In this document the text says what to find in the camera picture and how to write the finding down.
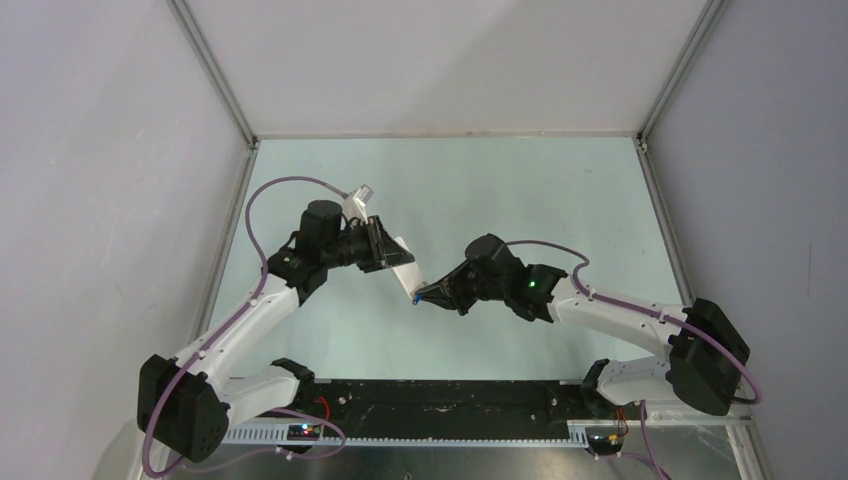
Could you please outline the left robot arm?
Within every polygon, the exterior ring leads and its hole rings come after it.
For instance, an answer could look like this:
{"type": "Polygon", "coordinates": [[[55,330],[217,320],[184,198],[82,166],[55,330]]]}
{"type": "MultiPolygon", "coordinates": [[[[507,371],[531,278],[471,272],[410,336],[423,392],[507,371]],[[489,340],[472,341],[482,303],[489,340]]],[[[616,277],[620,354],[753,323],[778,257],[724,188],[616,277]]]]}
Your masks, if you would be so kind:
{"type": "Polygon", "coordinates": [[[415,297],[425,277],[404,240],[391,236],[378,216],[356,214],[345,225],[345,213],[344,205],[331,200],[310,202],[293,247],[261,259],[256,286],[228,320],[174,356],[153,355],[143,364],[137,422],[144,453],[160,442],[181,459],[199,463],[231,428],[261,414],[276,408],[297,417],[311,412],[316,390],[292,362],[275,361],[245,378],[234,378],[231,371],[303,306],[330,270],[390,270],[407,297],[415,297]]]}

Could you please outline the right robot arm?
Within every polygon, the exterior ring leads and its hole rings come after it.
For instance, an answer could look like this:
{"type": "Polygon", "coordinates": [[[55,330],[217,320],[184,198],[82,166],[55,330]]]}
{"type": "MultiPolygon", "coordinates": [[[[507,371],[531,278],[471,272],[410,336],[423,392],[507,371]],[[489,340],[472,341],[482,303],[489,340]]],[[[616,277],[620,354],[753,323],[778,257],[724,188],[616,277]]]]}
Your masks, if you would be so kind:
{"type": "Polygon", "coordinates": [[[637,401],[678,400],[712,416],[727,415],[734,404],[761,401],[762,391],[746,368],[750,349],[716,303],[697,298],[684,306],[623,296],[580,279],[587,257],[566,272],[526,264],[510,247],[493,234],[475,239],[464,261],[416,287],[412,302],[465,315],[478,302],[497,301],[526,321],[580,326],[647,351],[645,358],[592,365],[581,402],[596,418],[637,401]]]}

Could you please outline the left controller board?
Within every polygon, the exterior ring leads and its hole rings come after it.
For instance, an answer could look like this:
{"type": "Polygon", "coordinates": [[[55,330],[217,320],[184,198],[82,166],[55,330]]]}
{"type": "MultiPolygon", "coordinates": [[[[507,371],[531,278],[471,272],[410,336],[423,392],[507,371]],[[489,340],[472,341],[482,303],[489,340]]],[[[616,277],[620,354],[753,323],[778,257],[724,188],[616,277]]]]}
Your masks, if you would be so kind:
{"type": "Polygon", "coordinates": [[[291,424],[287,428],[286,440],[295,441],[317,441],[322,437],[322,428],[313,424],[291,424]]]}

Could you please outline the white remote control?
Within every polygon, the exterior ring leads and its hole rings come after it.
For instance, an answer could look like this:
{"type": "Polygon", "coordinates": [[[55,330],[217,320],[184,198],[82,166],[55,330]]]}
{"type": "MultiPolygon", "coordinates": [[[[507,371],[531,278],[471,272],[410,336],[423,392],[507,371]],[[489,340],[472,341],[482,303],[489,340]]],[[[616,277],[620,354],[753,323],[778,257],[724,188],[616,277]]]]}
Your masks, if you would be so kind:
{"type": "MultiPolygon", "coordinates": [[[[408,251],[410,251],[406,242],[404,241],[404,239],[402,237],[396,236],[394,238],[403,247],[405,247],[408,251]]],[[[400,267],[397,267],[397,268],[391,268],[391,270],[392,270],[393,274],[395,275],[396,279],[398,280],[398,282],[400,283],[403,291],[407,295],[409,301],[412,303],[412,300],[415,298],[415,293],[417,292],[417,290],[420,287],[427,285],[427,280],[426,280],[424,273],[423,273],[422,269],[420,268],[419,264],[415,260],[414,263],[404,265],[404,266],[400,266],[400,267]]]]}

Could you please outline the right controller board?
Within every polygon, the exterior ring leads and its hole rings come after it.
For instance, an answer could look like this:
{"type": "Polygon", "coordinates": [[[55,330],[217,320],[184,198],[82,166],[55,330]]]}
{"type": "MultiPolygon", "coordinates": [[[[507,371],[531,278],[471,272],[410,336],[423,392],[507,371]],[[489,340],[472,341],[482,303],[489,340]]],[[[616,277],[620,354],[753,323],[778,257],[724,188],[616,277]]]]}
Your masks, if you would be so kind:
{"type": "Polygon", "coordinates": [[[610,455],[621,450],[623,437],[619,434],[588,434],[588,447],[599,455],[610,455]]]}

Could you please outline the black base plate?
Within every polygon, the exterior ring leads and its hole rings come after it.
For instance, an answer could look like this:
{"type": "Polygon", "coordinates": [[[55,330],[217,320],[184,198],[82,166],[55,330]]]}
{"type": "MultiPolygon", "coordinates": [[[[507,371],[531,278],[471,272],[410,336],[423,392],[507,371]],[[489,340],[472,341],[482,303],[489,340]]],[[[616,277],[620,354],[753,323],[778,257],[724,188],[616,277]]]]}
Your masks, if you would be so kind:
{"type": "Polygon", "coordinates": [[[612,420],[616,407],[558,380],[321,380],[292,403],[354,439],[567,440],[577,420],[612,420]]]}

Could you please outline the controller board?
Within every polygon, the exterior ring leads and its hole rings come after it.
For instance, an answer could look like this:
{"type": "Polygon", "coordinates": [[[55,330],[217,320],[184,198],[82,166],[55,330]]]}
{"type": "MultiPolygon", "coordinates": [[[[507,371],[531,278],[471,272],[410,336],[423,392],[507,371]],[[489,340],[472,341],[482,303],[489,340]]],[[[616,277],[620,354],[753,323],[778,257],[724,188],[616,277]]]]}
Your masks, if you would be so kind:
{"type": "Polygon", "coordinates": [[[322,437],[322,428],[313,424],[291,424],[287,428],[286,440],[295,441],[317,441],[322,437]]]}
{"type": "Polygon", "coordinates": [[[588,434],[588,447],[599,455],[610,455],[621,450],[623,437],[619,434],[588,434]]]}

